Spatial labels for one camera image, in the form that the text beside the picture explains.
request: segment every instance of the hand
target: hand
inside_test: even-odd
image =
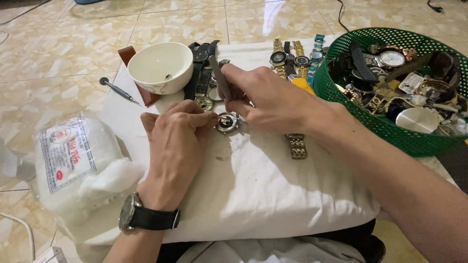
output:
[[[172,103],[160,116],[141,114],[148,134],[150,169],[137,192],[145,207],[174,211],[203,164],[206,138],[218,118],[192,100]]]
[[[221,71],[233,98],[229,103],[225,100],[226,110],[239,113],[253,128],[311,135],[311,129],[326,132],[336,123],[354,125],[355,119],[343,105],[320,99],[267,67],[244,71],[226,64]],[[224,98],[220,89],[218,94]]]

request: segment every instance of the brown leather pad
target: brown leather pad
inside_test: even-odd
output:
[[[126,48],[119,49],[118,54],[124,62],[125,66],[128,66],[128,62],[133,57],[133,55],[136,54],[136,51],[133,48],[133,46],[128,46]],[[138,85],[137,83],[135,83],[135,85],[137,85],[138,91],[140,92],[141,98],[143,98],[143,103],[145,104],[145,106],[149,106],[155,103],[161,97],[161,95],[159,94],[154,94],[145,90],[144,88],[140,87],[140,85]]]

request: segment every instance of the green plastic basket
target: green plastic basket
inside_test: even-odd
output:
[[[461,81],[460,94],[468,97],[468,58],[453,48],[418,33],[394,28],[364,28],[348,32],[337,38],[330,46],[326,61],[349,51],[349,43],[356,40],[361,47],[372,44],[392,44],[405,48],[414,48],[418,56],[432,51],[454,51],[460,56]],[[322,99],[343,104],[348,111],[369,130],[382,139],[398,147],[412,157],[435,156],[445,150],[464,143],[468,135],[440,136],[407,130],[396,126],[385,117],[375,117],[355,105],[335,85],[330,78],[326,63],[318,68],[314,77],[314,91]]]

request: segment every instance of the tile floor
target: tile floor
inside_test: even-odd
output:
[[[0,23],[38,0],[2,1]],[[468,3],[435,0],[438,14],[425,0],[344,0],[342,22],[349,29],[395,27],[445,42],[468,55]],[[342,34],[335,0],[107,0],[76,5],[52,0],[14,21],[0,25],[10,36],[0,44],[0,136],[7,146],[33,161],[32,135],[45,124],[81,111],[99,111],[108,89],[98,79],[116,75],[117,50],[136,50],[165,41],[190,44],[255,43],[274,38],[309,38]],[[0,32],[0,41],[5,36]],[[70,263],[79,263],[73,244],[58,233],[52,215],[36,203],[27,185],[0,188],[0,211],[27,221],[37,254],[62,246]],[[375,234],[387,245],[385,262],[426,262],[391,223],[378,223]],[[27,263],[28,237],[23,226],[0,219],[0,262]]]

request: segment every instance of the gold watch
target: gold watch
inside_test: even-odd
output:
[[[291,158],[301,160],[307,157],[306,145],[304,144],[304,134],[288,133],[286,137],[291,144]]]
[[[283,51],[283,45],[281,41],[277,38],[273,42],[273,54],[270,57],[270,64],[273,65],[273,68],[283,79],[286,78],[285,72],[285,62],[286,62],[286,53]]]
[[[307,77],[308,66],[310,65],[310,59],[304,56],[304,47],[300,41],[293,41],[294,49],[296,50],[296,57],[294,58],[294,64],[297,67],[297,74],[301,78]]]

